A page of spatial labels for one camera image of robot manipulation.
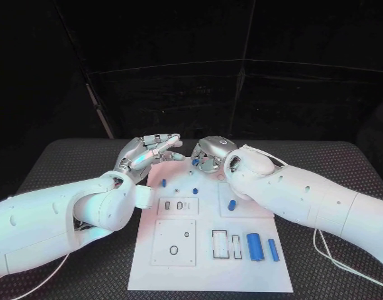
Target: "robotic hand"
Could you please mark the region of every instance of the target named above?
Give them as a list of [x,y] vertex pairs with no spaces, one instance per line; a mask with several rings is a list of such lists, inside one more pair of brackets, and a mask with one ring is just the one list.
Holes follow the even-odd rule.
[[32,269],[120,230],[137,208],[150,208],[153,190],[136,183],[150,165],[181,161],[166,151],[178,134],[136,137],[114,170],[100,178],[20,194],[0,202],[0,275]]
[[276,165],[270,158],[247,145],[237,148],[219,136],[201,139],[191,155],[204,172],[222,169],[241,199],[254,200],[289,221],[335,234],[383,263],[383,200],[280,160]]

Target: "small blue piece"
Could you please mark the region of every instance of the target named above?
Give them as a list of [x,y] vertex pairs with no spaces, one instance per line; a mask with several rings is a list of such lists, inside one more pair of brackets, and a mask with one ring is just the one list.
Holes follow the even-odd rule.
[[264,252],[261,251],[261,239],[257,233],[247,234],[247,243],[248,243],[250,259],[253,261],[264,260]]
[[227,206],[227,209],[228,209],[230,211],[232,211],[232,210],[235,209],[235,205],[237,205],[235,200],[231,200],[231,201],[230,201],[230,205]]
[[277,249],[276,249],[276,243],[273,239],[269,239],[269,244],[270,244],[270,255],[273,256],[273,260],[280,261]]

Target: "table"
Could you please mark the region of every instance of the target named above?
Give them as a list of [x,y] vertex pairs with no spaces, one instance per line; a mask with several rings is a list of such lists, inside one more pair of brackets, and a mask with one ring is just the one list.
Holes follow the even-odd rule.
[[[45,149],[17,193],[98,177],[113,169],[126,139],[62,139]],[[360,149],[338,141],[234,141],[263,149],[287,164],[383,199],[383,181]],[[196,140],[175,150],[192,153]],[[313,230],[276,217],[293,294],[251,292],[127,291],[140,209],[124,229],[71,253],[46,284],[25,299],[383,299],[383,287],[339,270],[315,251]],[[352,244],[326,234],[334,257],[383,282],[383,265]],[[28,292],[62,259],[0,279],[0,299]],[[271,274],[261,274],[263,280]]]

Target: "white paper sheet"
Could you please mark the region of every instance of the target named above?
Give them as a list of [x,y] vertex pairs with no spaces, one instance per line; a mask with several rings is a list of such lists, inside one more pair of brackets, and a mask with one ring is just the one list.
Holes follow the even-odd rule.
[[[228,194],[225,181],[218,175],[218,172],[207,174],[196,170],[189,158],[183,162],[163,162],[153,166],[147,185],[156,190],[155,202],[153,207],[144,209],[140,216],[129,279],[130,290],[284,293],[293,291],[273,214],[256,206],[256,203],[243,201],[234,194]],[[162,179],[166,179],[166,187],[162,187]],[[198,194],[192,193],[194,188],[198,189]],[[165,198],[198,198],[198,214],[159,214],[160,198],[163,201]],[[232,214],[224,210],[231,199],[237,201]],[[178,232],[181,231],[176,230],[172,231],[175,236],[168,239],[159,238],[155,242],[157,220],[189,220],[195,226],[195,233],[188,238],[194,238],[195,241],[191,243],[186,240],[185,244],[183,237],[175,237],[179,236]],[[212,230],[227,231],[228,259],[214,259]],[[166,229],[157,231],[157,234],[163,233],[169,234]],[[250,260],[248,233],[258,233],[261,238],[264,260],[258,262]],[[240,237],[241,259],[234,259],[231,243],[234,235]],[[274,239],[276,242],[279,262],[274,262],[271,258],[269,239]],[[169,266],[155,266],[152,259],[159,258],[160,253],[169,251],[172,246],[176,246],[176,255],[181,253],[181,257],[178,256],[169,261],[178,261],[181,266],[172,266],[173,262],[169,262]],[[185,266],[185,258],[194,260],[188,266]]]

